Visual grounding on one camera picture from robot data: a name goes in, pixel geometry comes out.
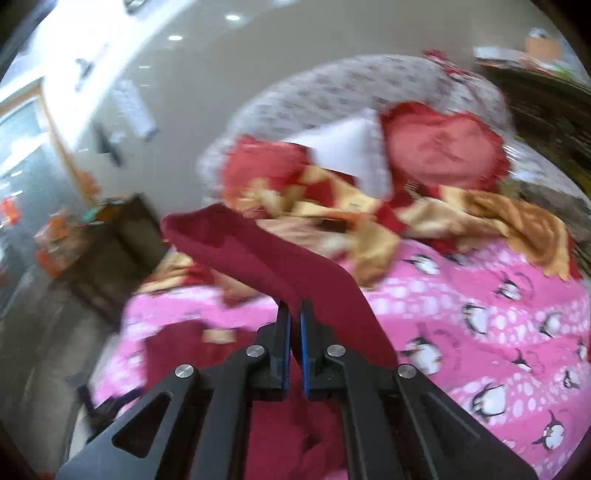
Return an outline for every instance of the dark red towel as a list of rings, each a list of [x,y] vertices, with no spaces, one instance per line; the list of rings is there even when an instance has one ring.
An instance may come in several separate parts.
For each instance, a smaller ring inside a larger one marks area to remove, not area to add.
[[[292,313],[302,299],[312,300],[318,320],[334,329],[337,341],[374,364],[396,367],[395,351],[367,300],[349,273],[333,261],[265,232],[221,204],[168,215],[162,230],[195,261],[284,300]],[[294,350],[299,342],[299,328],[294,325]],[[170,344],[167,348],[164,356],[174,350]],[[173,362],[169,371],[179,363],[183,362]],[[320,480],[343,466],[345,452],[335,406],[304,401],[301,383],[300,371],[292,365],[289,400],[253,407],[247,480]]]
[[[176,366],[207,368],[251,345],[254,332],[236,330],[236,342],[203,342],[206,326],[195,320],[167,325],[146,339],[147,383],[153,388]],[[322,480],[345,465],[340,420],[331,404],[301,396],[301,374],[292,361],[290,395],[283,402],[254,402],[246,457],[246,480]]]
[[[312,300],[318,320],[334,329],[340,343],[373,364],[396,366],[396,353],[359,286],[332,260],[265,232],[220,203],[168,215],[161,224],[164,236],[196,262],[284,300],[292,313],[302,299]],[[293,334],[298,343],[297,326]]]

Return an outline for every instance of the wall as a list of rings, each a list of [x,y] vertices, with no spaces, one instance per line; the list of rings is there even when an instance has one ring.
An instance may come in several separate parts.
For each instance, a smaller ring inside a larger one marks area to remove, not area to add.
[[[241,104],[277,80],[342,57],[433,47],[470,67],[473,46],[521,49],[535,26],[556,32],[529,0],[200,0],[121,74],[139,87],[160,133],[136,138],[107,96],[95,118],[125,136],[125,166],[97,155],[89,131],[76,143],[77,162],[107,195],[146,192],[160,214],[196,209],[196,158]]]
[[[122,0],[60,0],[0,84],[0,102],[44,77],[43,90],[65,144],[72,148],[130,59],[196,0],[149,0],[126,14]],[[80,92],[77,58],[99,61]]]

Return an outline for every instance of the metal screw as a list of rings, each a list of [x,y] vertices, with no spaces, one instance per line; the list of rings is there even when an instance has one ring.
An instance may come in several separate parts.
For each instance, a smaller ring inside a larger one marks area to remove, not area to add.
[[[402,364],[398,367],[398,375],[402,378],[412,378],[417,374],[417,369],[411,364]]]
[[[174,374],[179,377],[179,378],[188,378],[191,375],[193,375],[193,372],[195,371],[195,369],[193,368],[192,365],[189,364],[182,364],[179,365],[175,370],[174,370]]]
[[[343,356],[347,350],[344,346],[335,343],[326,349],[326,353],[330,356]]]
[[[262,345],[251,345],[246,349],[246,354],[248,356],[257,357],[261,356],[263,353],[265,353],[265,347]]]

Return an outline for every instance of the wooden door frame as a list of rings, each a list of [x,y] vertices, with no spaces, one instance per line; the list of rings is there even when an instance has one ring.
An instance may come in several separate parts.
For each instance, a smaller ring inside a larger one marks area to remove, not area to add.
[[[9,115],[11,112],[22,108],[26,103],[35,102],[41,117],[40,127],[49,133],[51,145],[54,147],[57,158],[66,169],[72,183],[76,186],[80,197],[88,207],[97,205],[94,197],[84,191],[80,183],[79,170],[75,165],[72,154],[64,146],[64,142],[57,131],[56,123],[51,117],[47,107],[47,102],[43,95],[41,83],[39,81],[29,84],[20,92],[10,96],[7,100],[0,103],[0,118]]]

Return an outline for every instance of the floor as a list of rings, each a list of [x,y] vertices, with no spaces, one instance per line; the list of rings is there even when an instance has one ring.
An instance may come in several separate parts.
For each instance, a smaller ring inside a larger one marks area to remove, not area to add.
[[[0,421],[33,470],[55,472],[78,410],[67,378],[90,376],[112,331],[36,270],[0,325]]]
[[[89,389],[92,391],[93,387],[96,385],[97,380],[100,377],[100,373],[111,358],[111,356],[117,350],[117,345],[119,342],[119,335],[113,334],[109,337],[106,341],[105,346],[102,350],[102,353],[96,363],[95,369],[90,376],[88,386]],[[78,410],[78,414],[76,415],[76,423],[74,425],[74,431],[72,433],[72,441],[70,442],[70,447],[68,451],[68,458],[72,458],[76,455],[79,451],[81,451],[84,446],[86,445],[86,441],[90,437],[90,427],[86,421],[86,409],[84,407],[80,407]]]

